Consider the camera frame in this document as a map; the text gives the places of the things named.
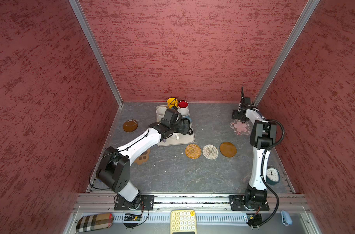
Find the pink flower coaster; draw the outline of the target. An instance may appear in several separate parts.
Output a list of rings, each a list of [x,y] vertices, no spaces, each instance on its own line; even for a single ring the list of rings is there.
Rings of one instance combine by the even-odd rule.
[[[234,130],[234,133],[238,136],[251,134],[251,125],[248,122],[242,122],[236,119],[230,123],[230,127]]]

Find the woven rattan coaster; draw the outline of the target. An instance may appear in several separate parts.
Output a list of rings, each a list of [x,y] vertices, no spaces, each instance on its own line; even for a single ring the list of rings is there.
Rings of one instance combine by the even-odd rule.
[[[198,159],[202,154],[201,148],[196,144],[189,144],[185,149],[185,155],[190,159]]]

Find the brown wooden coaster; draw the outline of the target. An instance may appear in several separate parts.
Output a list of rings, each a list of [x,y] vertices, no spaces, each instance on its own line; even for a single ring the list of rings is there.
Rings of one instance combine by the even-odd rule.
[[[233,158],[237,154],[236,146],[230,142],[221,143],[219,149],[221,154],[227,158]]]

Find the white braided coaster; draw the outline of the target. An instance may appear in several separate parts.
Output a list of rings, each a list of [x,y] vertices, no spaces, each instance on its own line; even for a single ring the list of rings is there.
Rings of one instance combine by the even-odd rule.
[[[202,153],[205,158],[209,160],[215,160],[218,157],[219,151],[215,146],[207,144],[203,147]]]

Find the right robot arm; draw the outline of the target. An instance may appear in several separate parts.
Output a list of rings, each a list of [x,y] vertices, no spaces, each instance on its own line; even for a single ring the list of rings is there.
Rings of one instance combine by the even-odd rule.
[[[285,136],[283,125],[272,119],[266,119],[253,105],[249,97],[241,97],[238,110],[234,110],[233,119],[243,123],[251,122],[250,145],[253,148],[253,167],[250,181],[243,197],[247,210],[266,207],[267,191],[272,189],[266,182],[266,170],[271,150],[280,144]]]

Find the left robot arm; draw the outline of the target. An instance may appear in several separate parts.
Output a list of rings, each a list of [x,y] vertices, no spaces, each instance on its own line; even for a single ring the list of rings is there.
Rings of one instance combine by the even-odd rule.
[[[95,177],[130,204],[141,204],[141,192],[130,182],[130,166],[142,153],[175,133],[191,136],[191,121],[177,110],[167,109],[161,121],[150,124],[131,142],[107,148],[98,161]]]

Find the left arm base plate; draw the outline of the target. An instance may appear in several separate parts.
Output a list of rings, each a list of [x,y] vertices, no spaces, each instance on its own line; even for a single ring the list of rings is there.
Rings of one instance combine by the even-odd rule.
[[[142,209],[146,209],[151,211],[154,206],[154,195],[137,195],[135,200],[132,202],[127,201],[120,195],[117,195],[114,198],[114,210],[116,211],[127,211],[127,210],[136,210],[141,211]]]

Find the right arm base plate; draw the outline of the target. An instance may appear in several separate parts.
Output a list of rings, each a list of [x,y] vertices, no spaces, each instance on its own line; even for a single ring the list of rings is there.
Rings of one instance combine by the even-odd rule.
[[[244,195],[229,195],[229,204],[232,211],[256,212],[258,210],[270,210],[267,200],[254,198],[253,196],[246,198]]]

